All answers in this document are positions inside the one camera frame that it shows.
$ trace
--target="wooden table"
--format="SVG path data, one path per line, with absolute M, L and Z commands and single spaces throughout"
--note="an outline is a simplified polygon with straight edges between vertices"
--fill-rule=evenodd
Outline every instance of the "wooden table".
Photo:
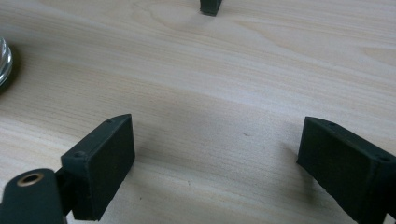
M 1 0 L 0 193 L 131 113 L 136 160 L 100 223 L 354 223 L 295 161 L 305 116 L 396 154 L 396 1 L 199 4 Z

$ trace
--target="black plastic part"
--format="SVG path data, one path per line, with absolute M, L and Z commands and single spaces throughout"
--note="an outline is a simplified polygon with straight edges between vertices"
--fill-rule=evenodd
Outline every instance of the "black plastic part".
M 208 16 L 216 16 L 221 5 L 221 0 L 201 0 L 201 11 Z
M 131 115 L 108 119 L 62 157 L 63 168 L 27 172 L 6 185 L 0 224 L 99 220 L 134 162 Z
M 18 175 L 6 185 L 1 224 L 64 224 L 55 173 L 37 169 Z
M 395 217 L 396 158 L 356 134 L 305 118 L 297 163 L 359 223 Z
M 131 115 L 108 119 L 62 157 L 62 177 L 71 179 L 75 219 L 99 220 L 134 162 Z

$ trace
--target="wood grain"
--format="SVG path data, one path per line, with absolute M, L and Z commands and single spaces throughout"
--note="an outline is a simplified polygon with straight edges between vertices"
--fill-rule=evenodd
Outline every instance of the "wood grain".
M 296 155 L 305 116 L 396 154 L 395 24 L 393 0 L 0 0 L 0 193 L 131 113 L 101 223 L 354 223 Z

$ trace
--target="screw hole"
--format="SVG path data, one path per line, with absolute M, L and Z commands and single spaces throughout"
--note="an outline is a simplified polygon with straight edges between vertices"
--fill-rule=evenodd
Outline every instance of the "screw hole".
M 75 157 L 83 157 L 83 156 L 85 156 L 85 152 L 83 152 L 83 151 L 78 151 L 78 152 L 76 152 L 76 153 L 74 154 L 74 156 L 75 156 Z
M 29 174 L 24 177 L 22 177 L 20 180 L 18 180 L 18 186 L 20 187 L 27 187 L 31 186 L 38 181 L 40 181 L 44 177 L 43 174 L 41 173 L 36 173 L 36 174 Z
M 390 161 L 390 158 L 387 158 L 387 157 L 380 157 L 379 158 L 381 161 Z

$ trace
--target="round metal object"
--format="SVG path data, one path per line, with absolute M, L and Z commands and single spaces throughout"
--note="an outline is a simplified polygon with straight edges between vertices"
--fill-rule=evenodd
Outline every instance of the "round metal object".
M 0 37 L 0 86 L 3 85 L 12 68 L 12 53 L 6 40 Z
M 28 186 L 31 186 L 31 185 L 37 183 L 43 177 L 44 177 L 44 175 L 41 173 L 29 174 L 29 175 L 26 175 L 26 176 L 22 177 L 21 179 L 19 179 L 17 184 L 20 187 L 28 187 Z

